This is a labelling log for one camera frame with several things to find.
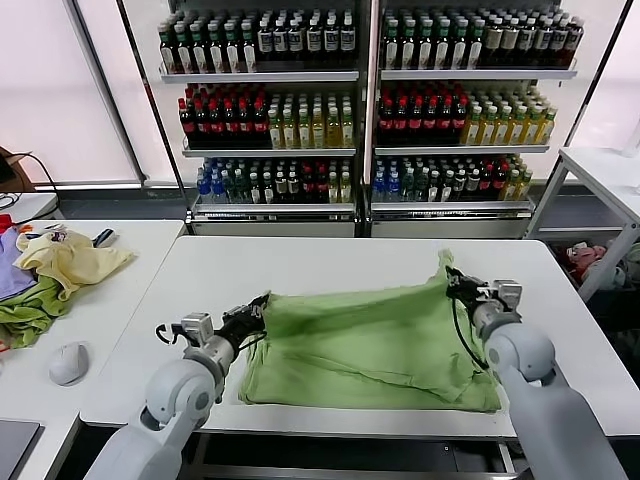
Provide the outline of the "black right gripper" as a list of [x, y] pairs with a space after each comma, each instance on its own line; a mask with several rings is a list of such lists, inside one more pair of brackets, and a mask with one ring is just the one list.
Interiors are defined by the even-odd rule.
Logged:
[[445, 270], [452, 299], [459, 300], [463, 304], [475, 304], [491, 298], [491, 290], [487, 282], [464, 274], [459, 275], [459, 270], [455, 267], [446, 266]]

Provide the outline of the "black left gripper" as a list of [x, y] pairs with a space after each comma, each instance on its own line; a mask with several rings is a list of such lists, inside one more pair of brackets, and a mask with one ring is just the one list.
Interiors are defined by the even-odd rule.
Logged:
[[222, 315], [223, 326], [218, 335], [229, 342], [244, 342], [249, 336], [262, 332], [265, 328], [264, 307], [268, 305], [269, 293], [251, 300], [249, 305], [234, 307]]

